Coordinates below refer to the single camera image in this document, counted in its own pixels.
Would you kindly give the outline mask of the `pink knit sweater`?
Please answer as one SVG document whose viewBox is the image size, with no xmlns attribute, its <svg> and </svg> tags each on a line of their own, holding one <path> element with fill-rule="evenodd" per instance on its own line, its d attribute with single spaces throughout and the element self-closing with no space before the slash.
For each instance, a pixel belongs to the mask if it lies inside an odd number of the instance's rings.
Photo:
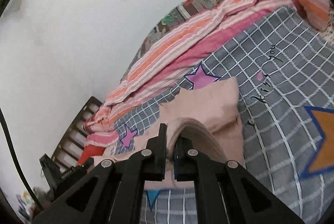
<svg viewBox="0 0 334 224">
<path fill-rule="evenodd" d="M 182 88 L 174 100 L 160 105 L 158 120 L 149 126 L 143 135 L 134 138 L 133 151 L 110 156 L 108 159 L 120 162 L 145 149 L 148 140 L 158 135 L 159 126 L 164 123 L 168 126 L 165 178 L 161 182 L 147 181 L 144 188 L 192 188 L 193 182 L 174 180 L 172 154 L 177 138 L 188 138 L 197 151 L 214 161 L 225 163 L 235 160 L 243 164 L 242 121 L 237 107 L 238 101 L 239 89 L 234 77 L 213 82 L 200 89 Z"/>
</svg>

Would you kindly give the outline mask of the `pink orange striped quilt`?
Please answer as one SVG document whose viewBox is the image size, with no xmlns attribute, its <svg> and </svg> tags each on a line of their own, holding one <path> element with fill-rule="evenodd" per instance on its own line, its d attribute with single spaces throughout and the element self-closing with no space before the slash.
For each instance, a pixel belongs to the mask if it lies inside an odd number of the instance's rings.
<svg viewBox="0 0 334 224">
<path fill-rule="evenodd" d="M 221 0 L 156 41 L 134 63 L 97 113 L 84 123 L 85 145 L 107 147 L 117 139 L 115 122 L 144 101 L 171 86 L 188 68 L 239 33 L 255 17 L 285 5 L 306 14 L 319 31 L 327 27 L 331 0 Z"/>
</svg>

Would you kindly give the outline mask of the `dark wooden headboard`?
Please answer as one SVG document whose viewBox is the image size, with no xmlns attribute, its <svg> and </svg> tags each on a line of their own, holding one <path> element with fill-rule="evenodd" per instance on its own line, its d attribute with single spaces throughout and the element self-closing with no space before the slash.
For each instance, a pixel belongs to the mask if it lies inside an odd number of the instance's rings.
<svg viewBox="0 0 334 224">
<path fill-rule="evenodd" d="M 78 163 L 84 150 L 85 140 L 88 136 L 88 133 L 83 127 L 84 122 L 91 118 L 101 105 L 101 101 L 91 96 L 60 139 L 55 151 L 50 157 L 60 168 L 60 171 L 65 171 L 71 166 L 76 166 Z"/>
</svg>

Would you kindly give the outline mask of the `red pillow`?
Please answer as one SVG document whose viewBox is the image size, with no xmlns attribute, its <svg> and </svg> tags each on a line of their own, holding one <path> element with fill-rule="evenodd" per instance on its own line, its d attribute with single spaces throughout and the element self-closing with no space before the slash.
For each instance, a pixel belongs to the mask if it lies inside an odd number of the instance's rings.
<svg viewBox="0 0 334 224">
<path fill-rule="evenodd" d="M 104 147 L 98 147 L 94 145 L 85 146 L 81 156 L 78 159 L 77 165 L 83 165 L 90 157 L 102 156 L 104 151 Z"/>
</svg>

